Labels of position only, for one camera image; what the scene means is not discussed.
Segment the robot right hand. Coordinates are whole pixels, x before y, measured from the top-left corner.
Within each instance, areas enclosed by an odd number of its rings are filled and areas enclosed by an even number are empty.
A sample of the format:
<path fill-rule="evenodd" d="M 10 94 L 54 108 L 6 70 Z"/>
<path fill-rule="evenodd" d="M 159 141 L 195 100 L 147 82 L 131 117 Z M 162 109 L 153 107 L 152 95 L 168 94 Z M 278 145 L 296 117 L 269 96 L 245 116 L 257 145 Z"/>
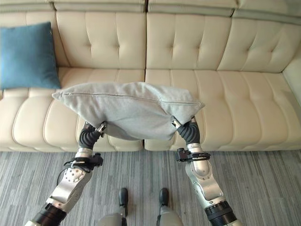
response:
<path fill-rule="evenodd" d="M 195 117 L 192 117 L 191 120 L 185 124 L 180 124 L 180 122 L 172 116 L 171 124 L 184 139 L 186 145 L 200 144 L 200 132 Z"/>

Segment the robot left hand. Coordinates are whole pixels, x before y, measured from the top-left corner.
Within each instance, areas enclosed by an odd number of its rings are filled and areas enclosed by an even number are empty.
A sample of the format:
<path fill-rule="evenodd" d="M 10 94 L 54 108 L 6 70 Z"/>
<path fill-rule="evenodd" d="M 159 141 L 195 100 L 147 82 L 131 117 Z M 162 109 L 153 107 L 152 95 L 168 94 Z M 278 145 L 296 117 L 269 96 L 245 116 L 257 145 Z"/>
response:
<path fill-rule="evenodd" d="M 107 122 L 101 123 L 100 127 L 95 128 L 87 121 L 79 135 L 79 147 L 93 150 L 95 143 L 100 137 L 104 137 L 104 131 L 107 128 Z"/>

